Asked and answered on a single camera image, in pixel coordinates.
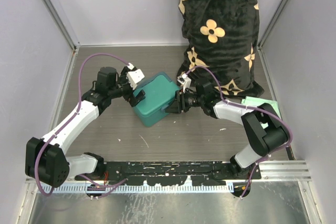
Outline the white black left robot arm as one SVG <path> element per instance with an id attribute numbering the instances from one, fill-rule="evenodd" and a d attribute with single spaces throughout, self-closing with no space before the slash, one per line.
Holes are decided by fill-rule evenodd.
<path id="1" fill-rule="evenodd" d="M 79 134 L 110 105 L 113 99 L 124 98 L 134 107 L 145 98 L 141 90 L 134 91 L 144 79 L 141 69 L 125 66 L 121 73 L 113 67 L 103 67 L 92 87 L 80 96 L 74 110 L 42 138 L 32 137 L 26 145 L 25 174 L 51 187 L 61 186 L 68 178 L 87 174 L 101 179 L 106 171 L 103 157 L 86 152 L 67 157 L 66 153 Z"/>

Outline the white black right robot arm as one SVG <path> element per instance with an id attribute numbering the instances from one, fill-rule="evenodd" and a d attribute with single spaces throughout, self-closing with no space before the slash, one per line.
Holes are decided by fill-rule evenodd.
<path id="1" fill-rule="evenodd" d="M 165 109 L 167 113 L 181 114 L 190 108 L 200 107 L 212 118 L 229 120 L 243 126 L 248 144 L 229 161 L 233 177 L 245 177 L 254 165 L 292 140 L 292 133 L 270 104 L 253 107 L 222 99 L 207 80 L 196 82 L 194 91 L 190 89 L 191 80 L 186 75 L 178 77 L 177 81 L 181 88 Z"/>

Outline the teal medicine kit box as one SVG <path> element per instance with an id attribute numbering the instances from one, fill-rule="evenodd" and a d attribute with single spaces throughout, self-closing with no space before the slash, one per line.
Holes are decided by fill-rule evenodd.
<path id="1" fill-rule="evenodd" d="M 165 72 L 159 72 L 137 87 L 134 95 L 143 90 L 145 96 L 133 107 L 133 111 L 144 126 L 151 127 L 168 115 L 165 109 L 172 103 L 175 92 L 179 89 Z"/>

